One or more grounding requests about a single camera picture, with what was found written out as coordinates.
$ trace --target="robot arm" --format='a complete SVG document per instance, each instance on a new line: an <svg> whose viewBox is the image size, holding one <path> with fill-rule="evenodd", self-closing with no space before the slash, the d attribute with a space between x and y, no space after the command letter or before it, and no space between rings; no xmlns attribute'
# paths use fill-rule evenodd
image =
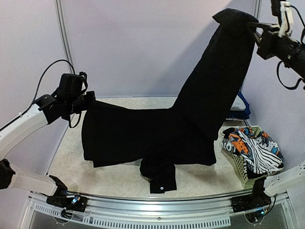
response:
<svg viewBox="0 0 305 229"><path fill-rule="evenodd" d="M62 117L70 123L71 114L81 114L95 101L94 92L85 92L87 75L63 74L60 86L52 95L43 95L17 120L0 131L0 189L21 188L45 194L48 202L58 207L67 207L67 187L53 176L40 176L24 172L5 159L7 154L22 140L40 128ZM86 198L77 198L73 210L83 211Z"/></svg>
<svg viewBox="0 0 305 229"><path fill-rule="evenodd" d="M259 56L264 60L276 56L281 60L280 63L283 62L285 67L292 68L301 76L294 87L285 86L289 90L294 90L301 81L305 83L303 35L300 42L291 37L293 27L291 8L293 7L289 2L271 0L271 4L272 14L278 17L279 24L251 22L249 23L249 32L258 46L257 54ZM263 29L262 34L259 34L256 28ZM303 182L305 182L305 161L278 175L256 180L250 195L231 199L233 210L240 212L270 205L271 197Z"/></svg>

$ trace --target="printed fabric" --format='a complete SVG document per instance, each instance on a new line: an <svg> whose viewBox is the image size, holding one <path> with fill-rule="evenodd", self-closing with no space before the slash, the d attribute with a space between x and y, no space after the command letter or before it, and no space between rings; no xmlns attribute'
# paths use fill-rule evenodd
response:
<svg viewBox="0 0 305 229"><path fill-rule="evenodd" d="M276 172L283 169L284 158L276 142L265 131L251 127L235 128L229 140L256 174Z"/></svg>

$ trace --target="gray wall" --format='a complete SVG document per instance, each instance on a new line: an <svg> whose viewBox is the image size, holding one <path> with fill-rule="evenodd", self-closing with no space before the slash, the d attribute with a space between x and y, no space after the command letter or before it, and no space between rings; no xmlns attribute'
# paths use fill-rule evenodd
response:
<svg viewBox="0 0 305 229"><path fill-rule="evenodd" d="M176 96L227 7L255 0L65 0L73 63L97 97Z"/></svg>
<svg viewBox="0 0 305 229"><path fill-rule="evenodd" d="M269 0L262 1L261 22L277 23L271 14ZM305 1L291 0L305 18ZM294 31L292 37L300 40L303 26L293 10ZM305 91L304 84L295 90L285 89L276 77L276 65L279 59L274 57L264 61L254 54L248 71L243 94L249 101L252 114L250 123L259 125L279 143L285 158L285 168L289 169L305 160ZM280 69L280 77L286 85L295 85L299 76L293 70Z"/></svg>
<svg viewBox="0 0 305 229"><path fill-rule="evenodd" d="M0 126L22 112L31 102L44 69L64 58L54 1L2 1L0 7ZM39 96L52 93L65 63L50 68ZM25 139L8 155L20 168L45 174L56 145L67 126L58 120ZM16 229L23 218L28 196L18 189L0 190L0 228Z"/></svg>

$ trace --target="cable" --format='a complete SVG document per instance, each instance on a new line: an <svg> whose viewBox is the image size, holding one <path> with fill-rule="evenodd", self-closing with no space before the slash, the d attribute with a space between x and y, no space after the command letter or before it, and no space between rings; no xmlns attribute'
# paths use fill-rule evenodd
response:
<svg viewBox="0 0 305 229"><path fill-rule="evenodd" d="M75 124L75 126L72 127L72 125L71 125L71 119L69 118L69 127L70 127L70 128L75 128L75 127L80 123L80 120L81 120L81 113L80 113L80 115L78 116L77 123Z"/></svg>
<svg viewBox="0 0 305 229"><path fill-rule="evenodd" d="M275 206L275 202L276 202L276 197L277 197L277 194L274 196L274 202L273 202L273 205L270 209L267 209L266 212L264 213L264 216L268 215L269 212L273 209L273 207Z"/></svg>
<svg viewBox="0 0 305 229"><path fill-rule="evenodd" d="M278 78L278 81L281 83L281 85L283 85L286 89L288 90L295 90L301 81L304 81L303 78L299 78L296 82L296 85L293 86L293 87L287 87L286 85L283 84L283 82L281 81L280 79L280 66L281 66L281 63L283 63L283 61L280 61L278 64L277 64L277 67L276 67L276 75L277 75L277 78Z"/></svg>
<svg viewBox="0 0 305 229"><path fill-rule="evenodd" d="M288 15L287 15L287 12L286 12L286 11L285 11L285 17L286 17L287 26L288 26L286 32L289 32L289 30L290 30L290 24L289 24Z"/></svg>
<svg viewBox="0 0 305 229"><path fill-rule="evenodd" d="M304 29L303 29L302 35L301 35L301 42L303 43L303 39L304 39L304 37L305 37L305 23L304 23L304 20L303 20L303 18L302 18L302 15L300 14L300 11L297 9L297 7L295 7L295 6L289 6L289 7L295 9L295 11L296 11L297 14L299 15L299 18L300 18L300 20L301 20L301 22L302 22L302 24L303 24Z"/></svg>
<svg viewBox="0 0 305 229"><path fill-rule="evenodd" d="M65 59L60 59L60 60L57 60L57 61L54 61L53 63L51 63L51 64L44 70L44 72L42 73L42 75L41 75L41 77L40 77L40 79L39 79L37 88L36 88L36 92L35 92L34 98L33 98L32 102L31 102L31 104L29 105L29 107L28 107L27 109L25 109L25 111L23 111L19 116L15 117L13 120L11 120L10 122L8 122L6 125L4 125L3 127L1 127L1 128L0 128L0 131L4 130L6 127L8 127L9 125L11 125L13 122L15 122L16 120L18 120L21 116L23 116L25 113L27 113L27 112L29 111L29 109L32 107L32 105L34 104L34 102L35 102L35 100L36 100L36 96L37 96L37 93L38 93L38 90L39 90L39 87L40 87L40 83L41 83L41 81L42 81L43 76L45 75L45 73L48 71L48 69L49 69L52 65L54 65L54 64L57 63L57 62L61 62L61 61L67 62L67 63L71 66L71 68L72 68L72 70L73 70L73 74L75 74L75 70L74 70L72 64L71 64L69 61L65 60Z"/></svg>
<svg viewBox="0 0 305 229"><path fill-rule="evenodd" d="M302 24L303 24L303 26L304 26L304 28L305 28L304 20L303 20L303 18L302 18L302 15L300 14L300 11L297 9L297 7L295 7L295 6L288 6L288 7L291 7L291 8L293 8L293 9L295 9L295 11L296 11L297 14L299 15L300 20L301 20L301 22L302 22Z"/></svg>
<svg viewBox="0 0 305 229"><path fill-rule="evenodd" d="M71 219L72 216L73 216L73 212L67 212L67 211L70 210L73 206L75 206L76 203L77 203L78 201L80 201L80 199L81 199L81 196L76 196L76 197L72 200L71 204L68 205L66 208L64 208L64 209L61 211L61 216L64 217L64 218L66 218L66 219Z"/></svg>

